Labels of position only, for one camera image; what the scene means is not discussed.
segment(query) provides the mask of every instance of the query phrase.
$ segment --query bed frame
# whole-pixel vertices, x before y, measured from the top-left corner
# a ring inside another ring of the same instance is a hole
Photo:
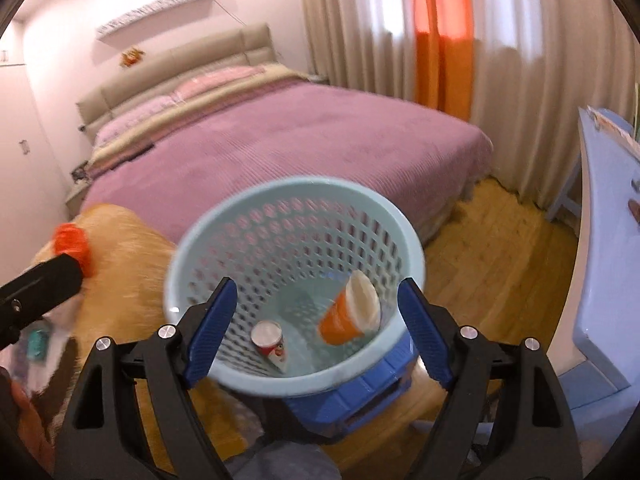
[[[152,97],[172,92],[191,77],[227,66],[275,61],[266,23],[211,34],[147,56],[76,103],[84,123],[81,129],[93,144],[106,123]]]

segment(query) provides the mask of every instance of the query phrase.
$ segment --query bedside table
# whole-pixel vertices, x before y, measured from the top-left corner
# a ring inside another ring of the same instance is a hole
[[[91,182],[89,180],[78,180],[71,188],[71,191],[69,191],[69,194],[66,196],[65,204],[66,209],[69,211],[70,220],[73,220],[78,216],[82,202],[84,202],[84,197],[90,187]]]

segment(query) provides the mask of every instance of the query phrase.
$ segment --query metal screw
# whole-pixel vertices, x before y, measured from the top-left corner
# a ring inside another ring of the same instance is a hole
[[[158,335],[162,339],[171,339],[175,335],[175,326],[173,325],[161,326],[160,330],[158,330]]]
[[[111,346],[111,339],[108,337],[101,337],[95,342],[95,347],[102,352]]]
[[[472,326],[463,326],[460,329],[460,335],[465,339],[475,339],[478,337],[478,330]]]
[[[529,350],[538,350],[540,348],[540,342],[537,339],[532,337],[527,337],[524,340],[524,346],[526,346]]]

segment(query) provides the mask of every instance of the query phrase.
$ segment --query blue gripper pad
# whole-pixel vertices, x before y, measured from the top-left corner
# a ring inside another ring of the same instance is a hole
[[[193,388],[209,373],[218,347],[236,311],[236,304],[238,304],[238,290],[236,284],[228,280],[213,298],[213,302],[191,339],[187,350],[187,366],[182,374],[188,388]]]
[[[454,379],[449,348],[426,310],[426,299],[410,278],[398,285],[398,309],[431,379],[448,389]]]

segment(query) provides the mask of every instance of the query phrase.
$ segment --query white wardrobe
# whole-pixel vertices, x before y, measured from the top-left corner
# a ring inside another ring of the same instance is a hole
[[[67,184],[36,112],[21,39],[15,22],[0,38],[0,285],[67,220]]]

